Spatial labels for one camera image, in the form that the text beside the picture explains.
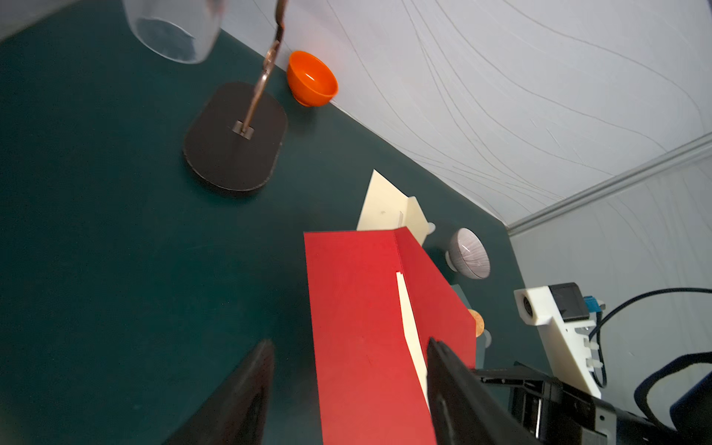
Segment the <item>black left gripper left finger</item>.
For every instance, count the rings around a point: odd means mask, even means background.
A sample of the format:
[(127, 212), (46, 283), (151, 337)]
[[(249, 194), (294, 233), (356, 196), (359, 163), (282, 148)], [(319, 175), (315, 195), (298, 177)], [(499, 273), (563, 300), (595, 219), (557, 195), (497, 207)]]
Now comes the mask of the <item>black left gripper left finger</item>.
[(274, 377), (274, 344), (260, 341), (167, 444), (260, 444)]

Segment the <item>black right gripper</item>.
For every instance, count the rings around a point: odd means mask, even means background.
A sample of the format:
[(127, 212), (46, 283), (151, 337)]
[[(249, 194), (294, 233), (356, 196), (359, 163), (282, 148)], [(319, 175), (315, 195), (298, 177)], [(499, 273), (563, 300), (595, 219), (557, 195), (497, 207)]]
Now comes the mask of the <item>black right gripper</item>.
[(710, 375), (671, 405), (671, 428), (656, 417), (648, 401), (660, 381), (703, 363), (711, 363), (709, 352), (685, 354), (643, 380), (634, 391), (642, 415), (621, 410), (521, 363), (473, 374), (484, 384), (511, 389), (510, 413), (544, 444), (709, 444)]

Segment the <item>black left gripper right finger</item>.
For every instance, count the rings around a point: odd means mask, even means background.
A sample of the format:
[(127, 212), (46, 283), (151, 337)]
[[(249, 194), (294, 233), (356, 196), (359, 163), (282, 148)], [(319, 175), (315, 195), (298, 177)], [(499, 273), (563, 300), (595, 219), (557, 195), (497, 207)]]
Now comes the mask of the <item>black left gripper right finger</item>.
[(428, 341), (428, 403), (439, 444), (537, 444), (443, 342)]

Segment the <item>red envelope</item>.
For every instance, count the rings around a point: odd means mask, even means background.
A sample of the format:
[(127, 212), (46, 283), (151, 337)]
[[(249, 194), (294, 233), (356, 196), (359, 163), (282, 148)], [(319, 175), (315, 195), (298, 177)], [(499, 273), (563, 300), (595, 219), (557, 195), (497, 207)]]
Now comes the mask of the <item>red envelope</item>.
[(428, 341), (474, 366), (476, 320), (406, 228), (304, 243), (324, 442), (434, 443)]

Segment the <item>cream yellow envelope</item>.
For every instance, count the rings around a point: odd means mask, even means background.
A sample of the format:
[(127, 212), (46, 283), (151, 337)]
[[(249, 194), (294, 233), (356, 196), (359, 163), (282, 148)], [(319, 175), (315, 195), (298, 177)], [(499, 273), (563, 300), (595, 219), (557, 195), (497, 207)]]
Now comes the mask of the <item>cream yellow envelope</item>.
[(357, 231), (395, 230), (406, 227), (423, 245), (436, 226), (428, 222), (416, 197), (408, 197), (378, 171), (373, 170)]

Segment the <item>light teal envelope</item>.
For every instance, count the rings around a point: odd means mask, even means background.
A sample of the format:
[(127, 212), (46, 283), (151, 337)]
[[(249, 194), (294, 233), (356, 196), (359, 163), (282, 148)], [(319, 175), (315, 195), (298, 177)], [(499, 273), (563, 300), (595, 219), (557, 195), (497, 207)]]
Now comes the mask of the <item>light teal envelope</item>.
[(452, 285), (452, 289), (454, 292), (457, 294), (457, 296), (460, 298), (460, 300), (465, 304), (465, 307), (468, 309), (469, 313), (473, 317), (473, 319), (476, 322), (476, 328), (477, 328), (477, 362), (476, 362), (476, 368), (477, 369), (482, 369), (485, 365), (485, 358), (486, 358), (486, 351), (489, 346), (491, 346), (491, 333), (485, 328), (485, 323), (484, 319), (481, 316), (480, 313), (475, 311), (467, 297), (465, 296), (465, 292), (459, 285)]

